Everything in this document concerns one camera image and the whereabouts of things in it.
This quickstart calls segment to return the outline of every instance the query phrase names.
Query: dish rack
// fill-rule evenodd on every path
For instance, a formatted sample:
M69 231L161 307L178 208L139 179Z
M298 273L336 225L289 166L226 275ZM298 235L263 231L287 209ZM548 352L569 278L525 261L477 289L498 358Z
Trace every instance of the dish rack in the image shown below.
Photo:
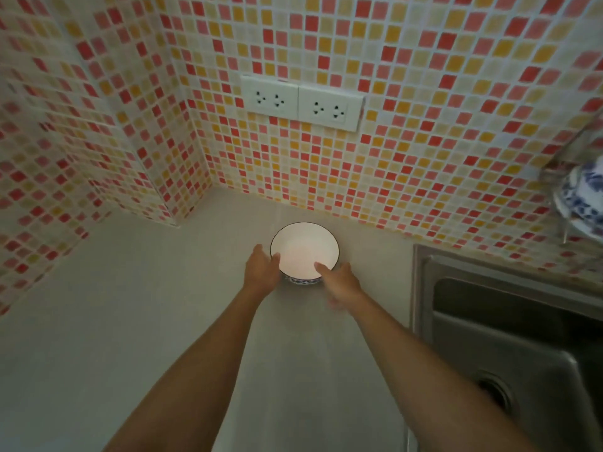
M584 164L594 159L596 155L600 155L601 152L595 152L592 143L603 127L602 116L603 108L597 111L591 121L553 155L539 173L539 182L543 186L543 193L547 196L548 204L555 210L554 215L557 218L557 235L560 239L560 245L566 246L571 244L573 236L582 239L588 238L594 243L591 250L589 250L589 255L592 257L575 266L575 269L583 269L587 266L598 265L603 262L603 237L596 239L578 231L572 224L572 220L581 220L589 226L593 234L603 234L603 227L600 225L597 226L594 222L591 223L582 220L577 214L571 211L568 215L563 215L555 203L554 194L561 188L563 181L576 165ZM578 183L580 182L580 176L581 171L578 169Z

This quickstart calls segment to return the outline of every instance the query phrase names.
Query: wall socket plate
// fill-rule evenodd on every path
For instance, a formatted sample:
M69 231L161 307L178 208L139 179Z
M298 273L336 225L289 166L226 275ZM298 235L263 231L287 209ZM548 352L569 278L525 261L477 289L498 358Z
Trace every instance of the wall socket plate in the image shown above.
M362 93L302 84L298 117L302 122L356 131L363 102Z
M297 120L297 84L241 75L241 93L247 111Z

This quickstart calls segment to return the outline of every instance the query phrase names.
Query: sink drain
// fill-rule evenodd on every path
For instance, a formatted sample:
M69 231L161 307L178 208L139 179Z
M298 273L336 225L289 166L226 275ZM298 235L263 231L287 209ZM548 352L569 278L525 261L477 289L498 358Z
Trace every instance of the sink drain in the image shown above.
M513 415L513 394L499 377L491 373L481 372L475 378L475 383L505 414Z

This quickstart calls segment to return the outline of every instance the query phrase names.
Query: blue patterned bowl exterior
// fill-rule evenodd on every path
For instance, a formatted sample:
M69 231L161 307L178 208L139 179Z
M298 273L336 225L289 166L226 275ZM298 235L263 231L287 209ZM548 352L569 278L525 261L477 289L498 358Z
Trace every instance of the blue patterned bowl exterior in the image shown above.
M582 220L603 227L603 174L597 162L589 162L581 167L580 181L578 184L578 171L572 173L564 180L561 188L561 198L565 204Z
M312 284L318 284L320 281L323 280L322 277L317 277L316 279L297 279L297 278L291 277L285 273L283 273L283 276L285 276L285 278L289 282L296 284L298 286L311 286Z

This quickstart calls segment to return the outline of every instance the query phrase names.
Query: stainless steel sink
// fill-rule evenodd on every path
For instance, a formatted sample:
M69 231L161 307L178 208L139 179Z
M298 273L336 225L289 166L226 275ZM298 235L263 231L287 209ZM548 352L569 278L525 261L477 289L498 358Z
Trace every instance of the stainless steel sink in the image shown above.
M603 452L601 295L426 246L414 257L413 331L544 452Z

